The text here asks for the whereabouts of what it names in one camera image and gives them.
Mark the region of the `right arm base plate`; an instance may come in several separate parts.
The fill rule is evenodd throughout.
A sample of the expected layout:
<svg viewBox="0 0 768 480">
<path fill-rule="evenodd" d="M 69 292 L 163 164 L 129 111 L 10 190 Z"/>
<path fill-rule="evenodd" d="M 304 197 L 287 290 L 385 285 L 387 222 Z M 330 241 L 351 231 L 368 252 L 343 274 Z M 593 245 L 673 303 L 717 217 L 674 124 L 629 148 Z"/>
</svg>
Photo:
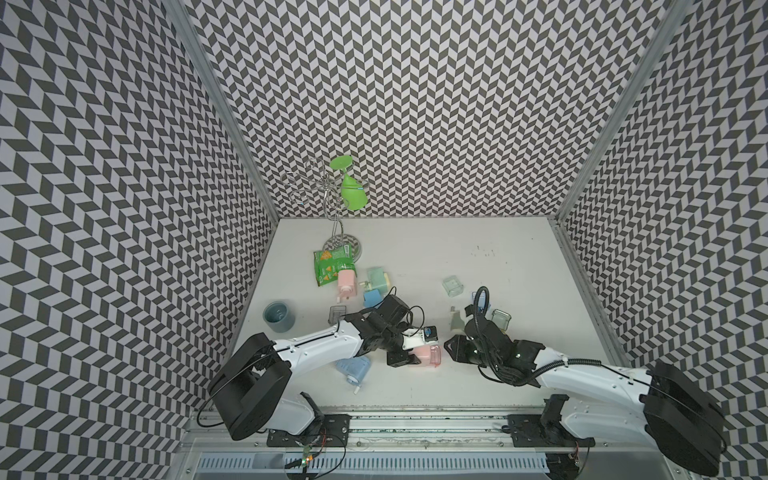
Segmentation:
<svg viewBox="0 0 768 480">
<path fill-rule="evenodd" d="M 594 438 L 577 438 L 558 421 L 543 420 L 541 415 L 510 414 L 501 427 L 515 447 L 587 448 L 594 447 Z"/>
</svg>

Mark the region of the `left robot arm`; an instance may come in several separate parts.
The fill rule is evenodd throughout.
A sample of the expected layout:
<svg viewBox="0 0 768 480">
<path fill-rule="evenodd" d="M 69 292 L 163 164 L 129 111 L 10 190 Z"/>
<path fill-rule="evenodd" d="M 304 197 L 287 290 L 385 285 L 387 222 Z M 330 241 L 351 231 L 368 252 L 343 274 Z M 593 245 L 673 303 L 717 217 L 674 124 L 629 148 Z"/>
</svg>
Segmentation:
<svg viewBox="0 0 768 480">
<path fill-rule="evenodd" d="M 387 365 L 420 363 L 415 350 L 437 342 L 434 326 L 413 325 L 413 309 L 389 294 L 376 306 L 346 313 L 328 328 L 293 339 L 248 338 L 208 386 L 221 422 L 234 441 L 263 430 L 311 440 L 321 435 L 325 415 L 311 396 L 290 399 L 291 380 L 339 360 L 382 350 Z"/>
</svg>

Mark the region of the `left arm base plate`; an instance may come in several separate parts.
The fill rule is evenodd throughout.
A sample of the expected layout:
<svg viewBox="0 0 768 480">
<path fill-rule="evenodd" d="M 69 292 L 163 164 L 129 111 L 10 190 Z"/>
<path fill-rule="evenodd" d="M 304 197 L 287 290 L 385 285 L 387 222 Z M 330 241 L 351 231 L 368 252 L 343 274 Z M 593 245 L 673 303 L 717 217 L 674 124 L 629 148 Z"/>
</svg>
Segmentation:
<svg viewBox="0 0 768 480">
<path fill-rule="evenodd" d="M 271 429 L 268 432 L 268 447 L 298 448 L 304 446 L 346 447 L 352 417 L 348 414 L 326 414 L 321 420 L 314 420 L 301 434 L 292 435 L 286 431 Z"/>
</svg>

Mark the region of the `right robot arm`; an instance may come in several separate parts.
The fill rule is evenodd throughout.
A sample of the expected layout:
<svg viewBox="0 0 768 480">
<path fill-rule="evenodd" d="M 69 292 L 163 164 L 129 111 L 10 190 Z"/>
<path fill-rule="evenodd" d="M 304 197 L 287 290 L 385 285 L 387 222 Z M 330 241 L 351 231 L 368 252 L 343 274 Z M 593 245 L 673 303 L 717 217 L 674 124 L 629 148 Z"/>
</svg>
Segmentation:
<svg viewBox="0 0 768 480">
<path fill-rule="evenodd" d="M 490 321 L 468 322 L 444 347 L 453 361 L 477 366 L 493 382 L 551 390 L 539 415 L 509 416 L 505 429 L 518 445 L 647 445 L 692 473 L 720 471 L 727 449 L 723 410 L 672 364 L 626 368 L 576 358 L 512 340 Z"/>
</svg>

